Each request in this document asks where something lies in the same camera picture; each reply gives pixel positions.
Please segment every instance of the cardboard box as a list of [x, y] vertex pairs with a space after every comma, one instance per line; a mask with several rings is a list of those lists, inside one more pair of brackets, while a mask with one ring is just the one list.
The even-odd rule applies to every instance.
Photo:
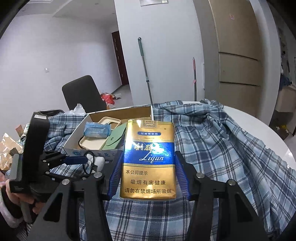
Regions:
[[[78, 142], [83, 136], [86, 122], [99, 122], [105, 116], [120, 119], [121, 123], [125, 123], [129, 119], [154, 120], [152, 106], [134, 106], [89, 113], [64, 144], [64, 151], [69, 156], [84, 155], [87, 150], [81, 149], [78, 145]], [[115, 154], [117, 153], [117, 150], [91, 151], [95, 154], [95, 156], [103, 156], [105, 160], [113, 160], [113, 156], [115, 156]]]

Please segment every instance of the black chair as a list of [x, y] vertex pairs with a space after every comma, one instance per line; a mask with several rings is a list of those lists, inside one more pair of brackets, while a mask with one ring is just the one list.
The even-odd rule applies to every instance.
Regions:
[[78, 103], [82, 104], [86, 113], [107, 109], [106, 102], [102, 100], [90, 75], [65, 84], [62, 91], [70, 110], [73, 110]]

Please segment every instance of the plaid shirt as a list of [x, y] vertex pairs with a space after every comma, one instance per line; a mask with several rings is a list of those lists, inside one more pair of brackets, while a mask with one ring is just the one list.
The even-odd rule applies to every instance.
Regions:
[[[242, 130], [215, 101], [200, 104], [168, 102], [154, 105], [154, 119], [175, 125], [175, 149], [211, 179], [234, 179], [264, 224], [266, 232], [282, 232], [296, 210], [296, 172], [264, 143]], [[61, 150], [81, 117], [55, 116], [45, 149]], [[73, 176], [81, 165], [59, 166], [53, 173]], [[166, 202], [131, 201], [119, 198], [119, 187], [105, 211], [113, 240], [184, 240], [193, 202], [182, 196]], [[80, 236], [87, 240], [83, 204]], [[211, 240], [216, 240], [218, 202], [214, 199]]]

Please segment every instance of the beige tray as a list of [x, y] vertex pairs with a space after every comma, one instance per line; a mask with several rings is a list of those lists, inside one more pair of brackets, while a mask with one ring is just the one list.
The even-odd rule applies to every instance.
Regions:
[[[113, 130], [121, 124], [121, 120], [105, 116], [98, 123], [102, 125], [110, 124], [111, 130]], [[101, 150], [106, 141], [107, 138], [83, 137], [79, 145], [87, 150]]]

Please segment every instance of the round table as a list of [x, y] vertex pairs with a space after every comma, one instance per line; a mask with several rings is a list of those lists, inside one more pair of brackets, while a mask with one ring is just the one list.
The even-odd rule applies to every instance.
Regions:
[[[199, 102], [183, 101], [184, 104], [194, 104]], [[249, 132], [254, 137], [262, 140], [264, 144], [272, 149], [280, 158], [287, 162], [287, 164], [296, 170], [296, 162], [292, 152], [287, 147], [285, 142], [275, 133], [269, 126], [243, 111], [235, 108], [224, 106], [223, 109], [235, 122]]]

